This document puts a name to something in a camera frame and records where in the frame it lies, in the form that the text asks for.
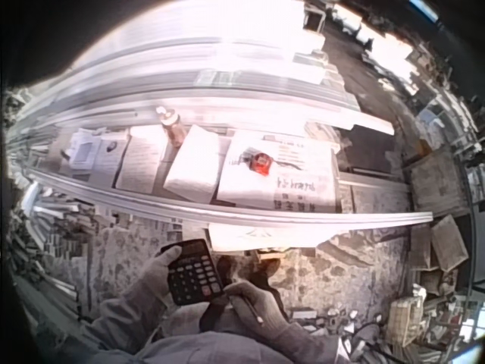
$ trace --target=person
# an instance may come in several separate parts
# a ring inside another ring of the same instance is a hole
[[[175,246],[153,258],[143,267],[138,281],[119,298],[104,301],[101,316],[83,328],[92,349],[65,350],[63,361],[80,362],[82,353],[81,362],[103,363],[349,362],[338,337],[312,337],[301,326],[290,324],[283,317],[274,292],[257,288],[249,281],[224,288],[232,307],[224,310],[212,331],[183,330],[181,322],[175,320],[172,327],[179,332],[172,330],[171,336],[149,340],[166,309],[163,301],[169,294],[167,267],[180,253],[181,248]],[[263,325],[256,321],[248,301],[263,318]]]

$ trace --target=newspaper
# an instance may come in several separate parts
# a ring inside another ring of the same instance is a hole
[[[224,162],[217,199],[238,206],[289,212],[335,212],[333,151],[327,143],[278,136],[261,140],[236,133]],[[274,161],[270,174],[249,169],[258,153]]]

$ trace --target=aluminum profile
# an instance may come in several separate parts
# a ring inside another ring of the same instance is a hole
[[[205,205],[172,199],[142,195],[123,190],[103,190],[84,182],[60,177],[38,170],[30,170],[32,178],[44,186],[55,188],[75,197],[83,197],[90,203],[109,206],[119,212],[144,218],[182,218],[205,223],[236,224],[266,228],[296,228],[304,226],[332,227],[337,230],[388,228],[420,224],[433,220],[430,212],[406,212],[399,214],[314,214],[275,212],[257,209],[241,209],[226,206]]]

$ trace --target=paper document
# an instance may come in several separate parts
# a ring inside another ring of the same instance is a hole
[[[160,159],[167,148],[167,136],[161,125],[132,127],[116,188],[152,193]]]
[[[273,158],[270,174],[249,169],[258,153]],[[217,199],[260,209],[335,212],[332,149],[317,140],[260,140],[236,133],[224,162]]]
[[[69,148],[65,151],[70,169],[91,169],[100,143],[101,137],[95,135],[95,130],[79,129],[74,133],[70,138]]]
[[[193,125],[168,172],[164,188],[190,201],[210,203],[229,144],[230,138]]]
[[[97,187],[113,187],[114,177],[120,167],[128,141],[102,140],[92,166],[89,183]]]
[[[313,248],[339,231],[322,226],[270,228],[209,224],[212,249],[231,252],[265,248]]]

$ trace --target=gloved hand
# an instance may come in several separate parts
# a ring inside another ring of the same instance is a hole
[[[242,323],[259,336],[272,340],[289,327],[270,292],[260,290],[248,281],[230,284],[224,291]],[[253,305],[256,313],[264,320],[263,324],[258,323],[243,297]]]
[[[170,292],[168,288],[168,266],[182,253],[180,246],[174,246],[160,256],[151,258],[143,266],[140,283],[148,288],[159,300]]]

